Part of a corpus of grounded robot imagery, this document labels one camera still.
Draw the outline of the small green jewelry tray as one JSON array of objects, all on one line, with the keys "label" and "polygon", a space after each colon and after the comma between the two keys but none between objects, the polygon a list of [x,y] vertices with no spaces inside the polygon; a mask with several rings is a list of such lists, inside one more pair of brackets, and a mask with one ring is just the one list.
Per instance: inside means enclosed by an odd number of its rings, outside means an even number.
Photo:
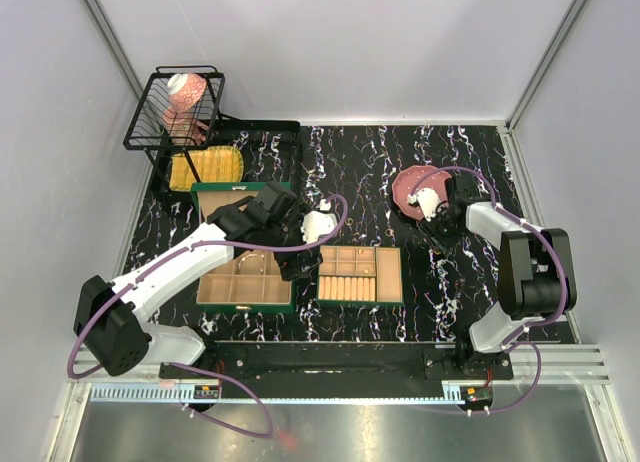
[{"label": "small green jewelry tray", "polygon": [[[329,304],[404,304],[399,248],[322,246],[317,298]],[[368,268],[370,273],[363,274]]]}]

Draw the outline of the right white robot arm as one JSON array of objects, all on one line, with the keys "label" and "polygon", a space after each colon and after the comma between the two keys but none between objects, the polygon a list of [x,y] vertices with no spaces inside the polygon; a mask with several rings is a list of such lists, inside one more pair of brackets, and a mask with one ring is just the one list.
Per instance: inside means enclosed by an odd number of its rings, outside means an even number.
[{"label": "right white robot arm", "polygon": [[476,235],[498,251],[498,302],[464,330],[465,347],[454,366],[476,378],[490,365],[491,353],[507,351],[533,327],[555,322],[577,300],[568,234],[545,229],[506,210],[495,190],[437,169],[411,189],[408,199],[422,211],[421,224],[437,250],[446,253],[466,235]]}]

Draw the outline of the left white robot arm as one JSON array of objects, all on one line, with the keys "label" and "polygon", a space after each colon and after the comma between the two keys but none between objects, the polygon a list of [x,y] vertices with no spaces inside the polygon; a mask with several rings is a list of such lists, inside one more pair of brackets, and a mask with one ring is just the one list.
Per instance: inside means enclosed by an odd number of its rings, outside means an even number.
[{"label": "left white robot arm", "polygon": [[155,259],[110,281],[100,276],[81,288],[73,330],[76,334],[67,372],[80,348],[112,377],[140,363],[178,362],[196,378],[215,368],[216,354],[185,325],[151,318],[183,289],[197,283],[203,307],[236,311],[284,308],[294,280],[321,264],[320,246],[333,233],[331,205],[312,210],[287,187],[268,182],[245,196],[201,199],[203,221],[183,241]]}]

